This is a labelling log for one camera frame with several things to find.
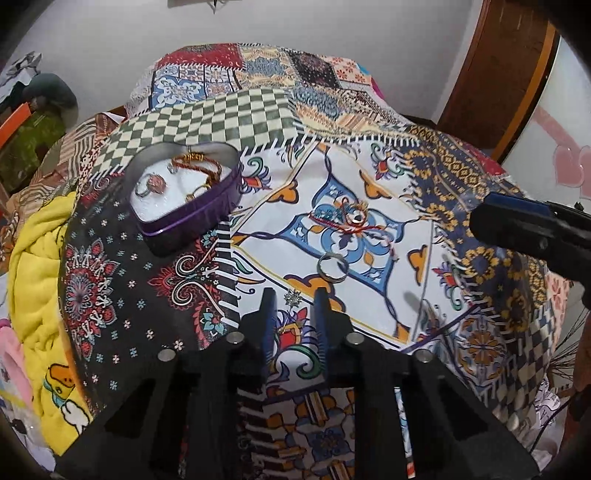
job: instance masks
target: purple tin box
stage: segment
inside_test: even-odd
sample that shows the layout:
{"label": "purple tin box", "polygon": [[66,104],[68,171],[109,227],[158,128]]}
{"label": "purple tin box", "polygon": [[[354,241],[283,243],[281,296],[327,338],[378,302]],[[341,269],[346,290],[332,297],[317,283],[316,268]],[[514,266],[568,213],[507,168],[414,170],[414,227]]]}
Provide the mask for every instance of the purple tin box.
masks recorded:
{"label": "purple tin box", "polygon": [[146,244],[152,253],[159,257],[170,255],[214,228],[236,208],[240,200],[240,154],[233,146],[221,142],[207,142],[191,147],[177,144],[156,144],[147,147],[138,153],[128,166],[125,173],[126,189],[131,187],[132,194],[135,183],[150,165],[189,151],[203,153],[207,158],[229,168],[230,172],[218,184],[194,200],[149,222],[141,220],[131,208]]}

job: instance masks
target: white wall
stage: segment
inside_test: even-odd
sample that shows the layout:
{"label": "white wall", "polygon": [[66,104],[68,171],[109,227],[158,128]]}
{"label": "white wall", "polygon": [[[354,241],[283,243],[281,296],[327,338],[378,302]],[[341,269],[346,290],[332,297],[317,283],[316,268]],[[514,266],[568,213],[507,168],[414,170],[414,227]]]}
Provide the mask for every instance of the white wall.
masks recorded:
{"label": "white wall", "polygon": [[[79,119],[124,103],[144,69],[179,47],[262,42],[350,57],[399,112],[431,118],[481,0],[54,0],[14,52],[43,53]],[[168,5],[183,4],[174,8]]]}
{"label": "white wall", "polygon": [[449,73],[449,77],[447,78],[447,82],[441,96],[439,97],[439,101],[437,102],[437,106],[435,107],[435,111],[431,116],[431,120],[437,124],[439,119],[441,118],[443,111],[447,105],[447,101],[449,97],[452,95],[453,88],[456,86],[457,78],[460,76],[460,72],[462,71],[462,67],[464,66],[464,60],[466,60],[466,55],[468,54],[468,50],[470,49],[470,45],[472,44],[472,38],[474,37],[474,32],[476,31],[476,26],[478,25],[478,18],[480,17],[480,11],[482,10],[482,4],[484,0],[473,0],[472,7],[468,13],[468,20],[466,22],[466,29],[464,30],[464,35],[462,37],[462,42],[460,43],[460,47],[458,48],[456,59],[453,63],[452,69]]}
{"label": "white wall", "polygon": [[[591,80],[563,39],[560,40],[556,60],[538,107],[548,112],[558,122],[559,130],[574,141],[577,148],[573,146],[571,150],[576,165],[579,165],[580,149],[591,145]],[[566,145],[571,141],[566,137],[560,139],[559,130],[550,135],[534,118],[535,115],[507,156],[503,168],[520,187],[537,200],[550,200],[570,206],[581,202],[585,211],[591,213],[591,200],[580,197],[580,188],[558,183],[554,152],[559,142]],[[591,181],[591,171],[585,171],[584,177],[586,181]],[[581,286],[576,286],[569,294],[562,337],[583,309],[580,301],[582,295]],[[580,334],[581,331],[571,341],[578,340]]]}

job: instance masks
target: checkered pattern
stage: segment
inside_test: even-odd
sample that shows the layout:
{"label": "checkered pattern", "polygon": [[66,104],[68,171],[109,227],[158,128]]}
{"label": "checkered pattern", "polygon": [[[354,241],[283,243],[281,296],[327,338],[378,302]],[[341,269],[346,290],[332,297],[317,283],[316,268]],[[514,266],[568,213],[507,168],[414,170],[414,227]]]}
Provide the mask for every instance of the checkered pattern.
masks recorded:
{"label": "checkered pattern", "polygon": [[493,404],[498,400],[494,411],[500,421],[505,423],[515,416],[519,428],[526,424],[529,408],[533,405],[552,356],[553,313],[550,301],[546,301],[536,314],[537,317],[530,322],[529,331],[517,338],[522,353],[514,355],[505,365],[504,383],[499,384],[495,392],[496,399],[492,399]]}
{"label": "checkered pattern", "polygon": [[174,105],[145,113],[123,124],[96,159],[91,176],[125,168],[149,145],[226,142],[239,151],[282,144],[295,137],[301,122],[280,89],[242,90],[200,103]]}

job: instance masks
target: dark floral fabric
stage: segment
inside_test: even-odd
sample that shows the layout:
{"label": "dark floral fabric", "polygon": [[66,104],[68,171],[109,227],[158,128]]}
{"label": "dark floral fabric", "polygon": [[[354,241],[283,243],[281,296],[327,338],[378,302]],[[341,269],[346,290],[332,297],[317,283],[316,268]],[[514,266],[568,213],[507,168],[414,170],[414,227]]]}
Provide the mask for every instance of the dark floral fabric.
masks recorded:
{"label": "dark floral fabric", "polygon": [[340,88],[339,80],[330,63],[306,52],[292,51],[289,53],[295,69],[302,80],[326,87]]}
{"label": "dark floral fabric", "polygon": [[211,308],[217,231],[167,258],[152,254],[119,197],[123,176],[84,186],[64,242],[59,298],[90,408],[99,411],[141,359],[205,348],[229,331]]}

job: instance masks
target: black wire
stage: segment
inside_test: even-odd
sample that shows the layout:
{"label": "black wire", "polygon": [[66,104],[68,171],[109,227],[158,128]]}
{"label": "black wire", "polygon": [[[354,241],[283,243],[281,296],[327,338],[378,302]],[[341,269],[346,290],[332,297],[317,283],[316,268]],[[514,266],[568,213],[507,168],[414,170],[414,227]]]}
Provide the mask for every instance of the black wire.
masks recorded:
{"label": "black wire", "polygon": [[534,444],[531,446],[530,448],[530,453],[534,451],[535,446],[538,445],[538,442],[540,441],[540,438],[542,437],[542,434],[544,433],[544,430],[546,429],[546,427],[548,425],[550,425],[550,422],[552,422],[552,420],[554,420],[554,418],[556,417],[556,415],[558,415],[561,411],[563,411],[566,407],[569,406],[570,401],[574,398],[574,395],[572,397],[570,397],[566,402],[564,402],[560,408],[558,410],[556,410],[552,416],[546,421],[546,423],[544,423],[542,429],[540,430],[538,436],[535,438]]}

